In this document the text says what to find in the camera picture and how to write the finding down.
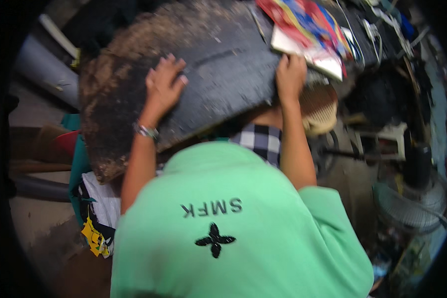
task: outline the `white cloth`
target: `white cloth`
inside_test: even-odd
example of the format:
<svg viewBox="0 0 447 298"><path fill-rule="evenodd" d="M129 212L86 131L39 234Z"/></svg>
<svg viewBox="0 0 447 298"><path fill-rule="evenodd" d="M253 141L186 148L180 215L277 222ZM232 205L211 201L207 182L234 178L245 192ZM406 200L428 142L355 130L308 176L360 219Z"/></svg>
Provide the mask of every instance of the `white cloth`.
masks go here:
<svg viewBox="0 0 447 298"><path fill-rule="evenodd" d="M100 185L93 172L83 173L81 176L89 197L96 200L91 202L91 206L98 223L116 229L121 217L121 198L114 193L111 185ZM113 243L107 243L107 245L110 253L108 256L111 256L114 245Z"/></svg>

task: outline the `yellow fabric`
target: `yellow fabric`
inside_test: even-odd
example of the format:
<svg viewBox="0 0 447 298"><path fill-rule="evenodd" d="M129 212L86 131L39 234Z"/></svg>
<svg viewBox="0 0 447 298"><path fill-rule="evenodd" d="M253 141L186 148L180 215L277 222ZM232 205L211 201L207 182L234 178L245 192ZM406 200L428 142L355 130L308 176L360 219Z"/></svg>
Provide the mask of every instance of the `yellow fabric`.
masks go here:
<svg viewBox="0 0 447 298"><path fill-rule="evenodd" d="M103 235L93 227L93 222L89 218L89 211L88 217L86 218L86 223L83 225L84 228L81 233L88 240L90 251L92 251L95 256L99 256L100 254L103 254L104 256L109 255L106 240L104 239Z"/></svg>

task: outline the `hand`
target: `hand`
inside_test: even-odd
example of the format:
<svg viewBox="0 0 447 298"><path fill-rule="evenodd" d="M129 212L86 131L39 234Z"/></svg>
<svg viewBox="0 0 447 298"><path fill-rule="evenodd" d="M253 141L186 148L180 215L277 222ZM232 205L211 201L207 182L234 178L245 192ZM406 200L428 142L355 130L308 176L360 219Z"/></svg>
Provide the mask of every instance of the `hand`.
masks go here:
<svg viewBox="0 0 447 298"><path fill-rule="evenodd" d="M174 79L185 68L182 59L175 61L172 54L167 59L161 57L156 69L149 69L146 77L147 98L141 115L140 123L146 127L156 127L161 118L177 103L185 85L187 77L181 75Z"/></svg>
<svg viewBox="0 0 447 298"><path fill-rule="evenodd" d="M306 59L284 54L276 70L278 97L283 107L299 103L300 92L306 81Z"/></svg>

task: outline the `dark board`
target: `dark board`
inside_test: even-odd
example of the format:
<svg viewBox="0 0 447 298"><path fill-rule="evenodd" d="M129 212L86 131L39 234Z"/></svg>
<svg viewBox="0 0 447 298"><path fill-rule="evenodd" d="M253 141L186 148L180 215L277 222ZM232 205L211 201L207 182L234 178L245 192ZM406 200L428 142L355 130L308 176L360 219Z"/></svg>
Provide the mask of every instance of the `dark board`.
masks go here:
<svg viewBox="0 0 447 298"><path fill-rule="evenodd" d="M254 2L164 4L155 14L138 14L97 58L84 63L79 82L82 133L98 181L124 172L132 124L145 102L144 78L161 56L171 52L185 59L190 82L160 123L158 152L272 100L280 55L263 41L249 6L255 8ZM260 9L254 12L269 43L273 24ZM315 78L321 75L309 70L308 80Z"/></svg>

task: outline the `teal cloth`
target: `teal cloth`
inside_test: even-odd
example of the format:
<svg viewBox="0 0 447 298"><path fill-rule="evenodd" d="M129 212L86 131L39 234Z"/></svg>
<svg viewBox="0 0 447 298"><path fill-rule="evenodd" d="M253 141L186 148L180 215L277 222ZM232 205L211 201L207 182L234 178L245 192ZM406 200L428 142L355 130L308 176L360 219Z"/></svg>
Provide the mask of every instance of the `teal cloth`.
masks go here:
<svg viewBox="0 0 447 298"><path fill-rule="evenodd" d="M80 129L79 114L66 114L61 121L64 128L69 130ZM68 186L68 196L73 206L73 210L76 215L76 219L79 225L83 225L83 219L81 218L81 213L79 212L79 200L77 197L72 195L72 190L82 181L81 174L91 171L91 166L89 165L88 153L86 152L86 147L84 146L83 136L79 134L76 140L75 152L73 156L72 172L70 175L70 184Z"/></svg>
<svg viewBox="0 0 447 298"><path fill-rule="evenodd" d="M65 114L61 120L61 125L69 130L78 130L81 127L81 121L79 114Z"/></svg>

